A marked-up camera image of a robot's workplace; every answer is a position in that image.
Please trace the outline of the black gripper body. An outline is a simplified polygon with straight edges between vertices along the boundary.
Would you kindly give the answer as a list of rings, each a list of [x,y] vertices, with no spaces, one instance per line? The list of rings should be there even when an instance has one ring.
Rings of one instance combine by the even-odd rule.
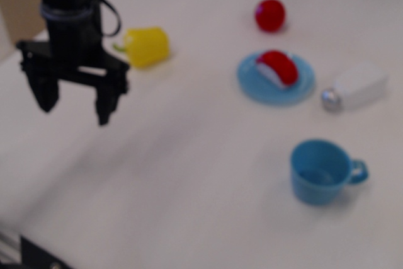
[[[125,74],[128,64],[106,52],[102,45],[101,11],[41,10],[47,22],[47,41],[21,40],[16,44],[23,59],[47,60],[60,80],[92,86],[107,74]]]

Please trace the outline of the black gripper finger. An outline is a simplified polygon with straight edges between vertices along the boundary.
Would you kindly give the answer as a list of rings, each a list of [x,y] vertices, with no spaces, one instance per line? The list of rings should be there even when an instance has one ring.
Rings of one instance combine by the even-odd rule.
[[[36,58],[24,59],[21,65],[39,107],[49,112],[59,99],[58,79],[51,66]]]
[[[118,100],[126,93],[125,74],[107,74],[96,85],[96,113],[99,125],[106,125],[117,109]]]

